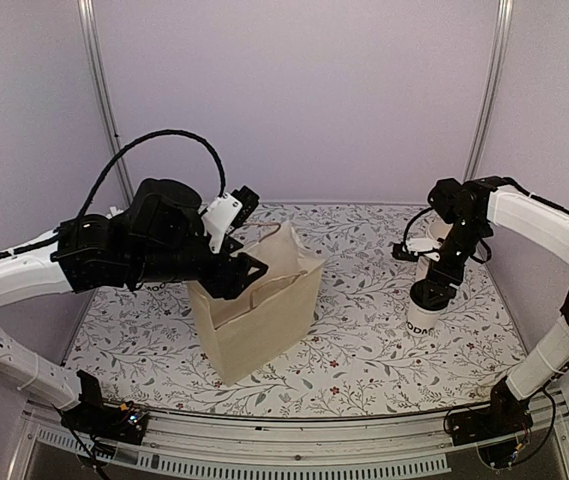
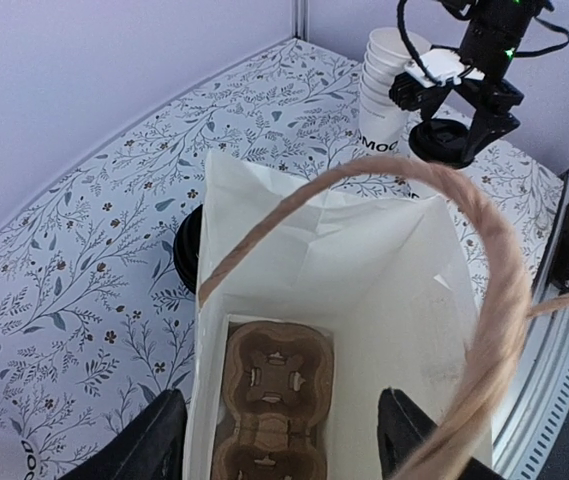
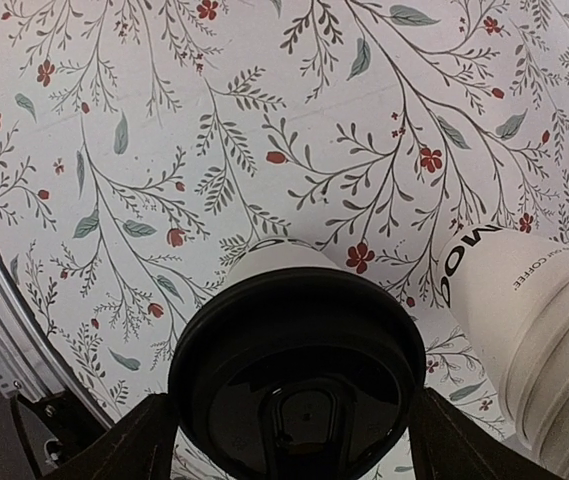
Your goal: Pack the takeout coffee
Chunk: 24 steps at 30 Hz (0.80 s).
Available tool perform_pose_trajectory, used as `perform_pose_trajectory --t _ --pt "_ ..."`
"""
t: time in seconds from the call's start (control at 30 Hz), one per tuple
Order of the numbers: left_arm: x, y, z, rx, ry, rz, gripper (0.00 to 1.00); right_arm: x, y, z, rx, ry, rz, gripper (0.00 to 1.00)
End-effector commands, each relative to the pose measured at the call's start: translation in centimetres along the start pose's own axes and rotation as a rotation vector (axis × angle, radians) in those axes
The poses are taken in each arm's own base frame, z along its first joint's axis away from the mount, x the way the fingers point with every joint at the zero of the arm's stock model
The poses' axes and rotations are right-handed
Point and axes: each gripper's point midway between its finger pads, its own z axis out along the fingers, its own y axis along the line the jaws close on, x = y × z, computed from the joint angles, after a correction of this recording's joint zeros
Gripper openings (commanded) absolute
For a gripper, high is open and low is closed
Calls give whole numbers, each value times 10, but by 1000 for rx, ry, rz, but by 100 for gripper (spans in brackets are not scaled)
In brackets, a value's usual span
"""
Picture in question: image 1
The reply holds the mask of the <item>white paper coffee cup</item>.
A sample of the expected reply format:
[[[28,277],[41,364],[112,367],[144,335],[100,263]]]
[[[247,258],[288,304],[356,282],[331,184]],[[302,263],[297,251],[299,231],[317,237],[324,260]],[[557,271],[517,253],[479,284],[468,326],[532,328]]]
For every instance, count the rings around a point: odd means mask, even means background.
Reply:
[[[431,335],[443,313],[444,310],[428,310],[410,301],[406,315],[406,330],[414,337]]]

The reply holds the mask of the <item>cream paper bag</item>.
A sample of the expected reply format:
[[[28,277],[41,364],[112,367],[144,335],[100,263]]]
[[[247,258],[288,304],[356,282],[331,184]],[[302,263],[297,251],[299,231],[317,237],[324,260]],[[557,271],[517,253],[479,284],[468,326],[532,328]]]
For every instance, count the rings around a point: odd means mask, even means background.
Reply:
[[[268,265],[238,298],[212,298],[189,282],[197,336],[223,384],[231,386],[295,346],[310,330],[325,259],[305,247],[290,221],[243,251]]]

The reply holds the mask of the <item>black plastic cup lid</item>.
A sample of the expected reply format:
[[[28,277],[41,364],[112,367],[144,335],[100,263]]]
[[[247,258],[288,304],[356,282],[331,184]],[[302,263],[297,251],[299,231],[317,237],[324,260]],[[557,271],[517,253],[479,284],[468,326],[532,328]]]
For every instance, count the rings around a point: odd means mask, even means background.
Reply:
[[[410,299],[418,307],[427,311],[440,311],[445,309],[455,290],[438,285],[427,279],[413,284],[410,289]]]

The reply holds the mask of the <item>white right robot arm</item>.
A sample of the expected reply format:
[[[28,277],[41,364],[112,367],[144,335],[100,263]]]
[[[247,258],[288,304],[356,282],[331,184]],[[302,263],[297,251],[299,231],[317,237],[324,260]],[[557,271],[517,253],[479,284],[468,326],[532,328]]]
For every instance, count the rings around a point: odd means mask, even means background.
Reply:
[[[468,262],[497,229],[517,235],[569,269],[569,209],[511,177],[441,179],[427,196],[426,210],[448,226],[448,233],[437,240],[404,236],[393,247],[396,259],[428,262],[410,288],[407,323],[414,332],[427,330],[449,306]],[[530,398],[568,368],[569,288],[550,330],[492,387],[481,427],[488,435],[503,435],[518,422]]]

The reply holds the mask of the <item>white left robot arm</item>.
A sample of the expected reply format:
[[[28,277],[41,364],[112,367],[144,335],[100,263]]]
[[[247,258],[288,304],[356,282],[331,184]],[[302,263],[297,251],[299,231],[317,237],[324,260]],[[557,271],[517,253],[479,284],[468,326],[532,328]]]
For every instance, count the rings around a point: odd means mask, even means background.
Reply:
[[[203,146],[219,176],[219,194],[201,196],[176,180],[143,180],[125,210],[108,215],[88,209],[114,165],[134,147],[161,137],[181,137]],[[84,293],[101,287],[131,291],[146,283],[198,282],[215,299],[233,300],[263,277],[265,263],[243,252],[231,231],[259,204],[243,186],[226,190],[225,171],[214,147],[185,130],[164,129],[124,146],[100,172],[78,214],[36,239],[0,251],[0,308],[41,296]],[[92,434],[112,426],[98,381],[79,371],[66,373],[14,341],[0,328],[0,374],[75,419]]]

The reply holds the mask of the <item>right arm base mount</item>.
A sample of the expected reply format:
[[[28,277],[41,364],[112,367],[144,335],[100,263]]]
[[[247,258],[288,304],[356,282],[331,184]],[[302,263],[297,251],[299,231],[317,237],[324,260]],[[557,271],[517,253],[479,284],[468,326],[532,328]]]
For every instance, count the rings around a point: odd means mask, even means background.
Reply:
[[[497,402],[481,408],[456,407],[443,420],[454,446],[475,444],[482,463],[494,470],[511,468],[528,445],[533,426],[527,406]]]

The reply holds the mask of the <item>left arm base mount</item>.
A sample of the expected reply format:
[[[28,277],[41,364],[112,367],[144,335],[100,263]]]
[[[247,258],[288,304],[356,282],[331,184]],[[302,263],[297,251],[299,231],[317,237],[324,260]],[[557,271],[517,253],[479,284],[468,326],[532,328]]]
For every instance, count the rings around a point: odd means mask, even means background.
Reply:
[[[81,400],[78,405],[61,411],[61,424],[92,438],[141,445],[148,426],[148,410],[126,401],[119,405]]]

